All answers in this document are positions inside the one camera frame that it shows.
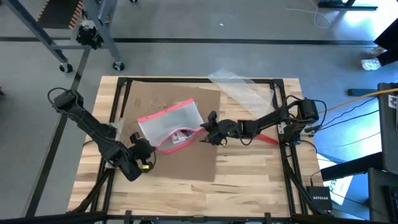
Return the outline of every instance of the cardboard sheet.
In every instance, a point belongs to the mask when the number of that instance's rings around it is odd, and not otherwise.
[[[220,109],[220,92],[177,86],[169,83],[146,83],[133,81],[123,116],[120,141],[131,146],[129,137],[138,131],[143,137],[137,118],[167,109],[178,102],[193,98],[204,122],[212,110]],[[202,132],[187,147],[171,154],[157,153],[155,168],[146,175],[157,175],[175,179],[214,181],[216,146],[199,142]]]

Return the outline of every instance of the netgear logo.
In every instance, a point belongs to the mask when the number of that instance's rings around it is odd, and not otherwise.
[[[329,197],[322,197],[322,196],[314,196],[312,197],[314,200],[329,200]]]

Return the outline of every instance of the gray floor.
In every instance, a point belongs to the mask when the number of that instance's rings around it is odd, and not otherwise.
[[[112,27],[114,37],[373,40],[395,19],[391,12],[398,8],[396,1],[384,0],[376,12],[322,9],[320,12],[331,20],[331,27],[319,29],[313,25],[313,14],[284,10],[286,7],[312,10],[313,6],[306,0],[140,1],[136,6],[128,1],[118,2]],[[32,13],[40,12],[37,1],[23,3]],[[4,6],[0,7],[0,18],[7,21],[0,24],[0,36],[32,36]],[[49,33],[65,37],[69,31]],[[300,79],[305,96],[324,100],[329,106],[348,100],[347,88],[375,88],[379,82],[398,81],[396,63],[373,72],[361,69],[359,61],[367,57],[370,47],[244,44],[118,44],[118,47],[126,64],[121,73],[111,68],[113,60],[106,50],[90,53],[78,89],[90,111],[102,75],[205,76],[225,68],[247,77],[292,77]],[[7,93],[0,99],[3,155],[0,218],[11,218],[24,214],[58,119],[46,93],[56,86],[69,87],[73,74],[60,73],[57,61],[40,43],[0,42],[0,49],[0,86]],[[77,68],[82,51],[67,51],[66,55]],[[348,117],[375,108],[377,103],[373,101]],[[346,110],[331,111],[328,117],[331,119]],[[380,137],[337,146],[378,131],[378,117],[374,114],[319,132],[315,142],[320,153],[347,161],[380,151]],[[38,215],[66,210],[84,136],[74,123],[67,124]],[[366,198],[367,189],[361,187],[366,185],[365,181],[355,177],[348,197]],[[347,206],[341,209],[367,218],[366,211],[352,211]]]

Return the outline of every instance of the red strap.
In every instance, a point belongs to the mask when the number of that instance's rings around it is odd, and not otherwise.
[[[257,135],[254,139],[257,139],[257,140],[260,140],[260,141],[264,141],[264,142],[269,143],[269,144],[275,144],[275,145],[279,144],[279,142],[276,141],[275,139],[270,138],[270,137],[268,137],[266,135],[263,135],[263,134]]]

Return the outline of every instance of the cart wheel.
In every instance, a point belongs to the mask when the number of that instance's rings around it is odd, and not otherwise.
[[[115,69],[115,70],[117,70],[119,72],[124,70],[123,62],[113,62],[112,67],[113,67],[113,69]]]
[[[60,65],[60,70],[63,73],[70,73],[71,71],[73,71],[73,67],[68,63],[67,64],[67,70],[65,71],[65,67],[61,64]]]

